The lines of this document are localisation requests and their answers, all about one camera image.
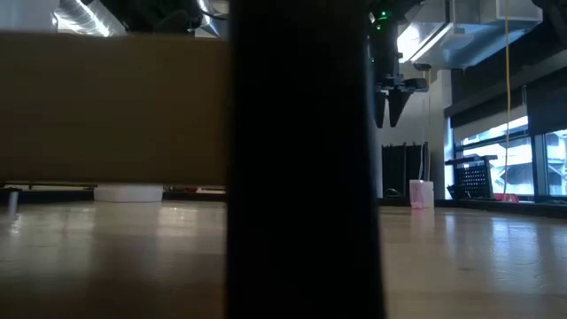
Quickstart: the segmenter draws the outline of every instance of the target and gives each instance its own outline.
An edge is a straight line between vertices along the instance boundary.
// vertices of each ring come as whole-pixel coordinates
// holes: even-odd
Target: hanging cord
[[[510,50],[509,50],[509,0],[506,0],[505,18],[504,18],[504,33],[506,34],[506,98],[508,115],[506,121],[506,158],[504,159],[504,195],[506,195],[506,188],[508,186],[508,148],[510,144],[510,108],[511,108],[511,95],[510,95]]]
[[[427,92],[429,111],[427,113],[427,181],[431,180],[431,69],[429,69],[427,75],[427,87],[429,91]]]
[[[422,99],[422,117],[425,114],[425,99]],[[422,124],[422,147],[421,151],[419,152],[419,175],[417,176],[418,180],[422,180],[422,173],[423,173],[423,145],[425,144],[425,123]]]

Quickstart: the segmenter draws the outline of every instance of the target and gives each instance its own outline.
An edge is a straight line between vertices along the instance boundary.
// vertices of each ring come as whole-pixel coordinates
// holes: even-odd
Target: dark vertical post
[[[365,2],[230,17],[228,318],[383,318]]]

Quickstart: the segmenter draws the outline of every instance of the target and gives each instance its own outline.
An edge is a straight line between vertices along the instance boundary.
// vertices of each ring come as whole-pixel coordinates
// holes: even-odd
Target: white wall
[[[431,117],[428,116],[430,94]],[[384,127],[377,129],[379,146],[420,144],[424,134],[425,141],[430,142],[431,179],[435,184],[435,199],[450,198],[446,186],[453,182],[452,168],[445,167],[445,160],[449,160],[453,154],[453,134],[449,121],[443,115],[443,110],[450,105],[451,72],[439,70],[429,93],[414,93],[409,98],[395,128],[390,127],[386,104]],[[428,119],[431,119],[431,130]],[[381,147],[378,147],[378,156],[382,156]]]

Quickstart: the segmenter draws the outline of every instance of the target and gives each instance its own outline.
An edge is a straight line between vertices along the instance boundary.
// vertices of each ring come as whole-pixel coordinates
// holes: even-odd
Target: window
[[[528,129],[528,117],[524,116],[517,120],[513,120],[509,124],[509,133],[521,132]],[[474,144],[477,142],[482,142],[487,139],[506,136],[506,123],[499,125],[495,128],[490,128],[489,130],[478,133],[474,136],[467,137],[462,140],[462,145]]]
[[[493,192],[504,192],[504,168],[506,158],[506,137],[502,141],[474,148],[464,148],[462,155],[496,155],[498,159],[490,161]],[[517,195],[533,195],[532,143],[528,137],[509,141],[508,148],[508,186],[506,192]]]
[[[567,129],[546,134],[549,195],[567,195]]]

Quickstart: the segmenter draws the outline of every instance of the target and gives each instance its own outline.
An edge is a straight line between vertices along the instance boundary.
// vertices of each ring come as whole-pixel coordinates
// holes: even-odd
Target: wooden floor
[[[566,318],[567,223],[381,210],[390,318]],[[222,318],[225,206],[0,214],[0,318]]]

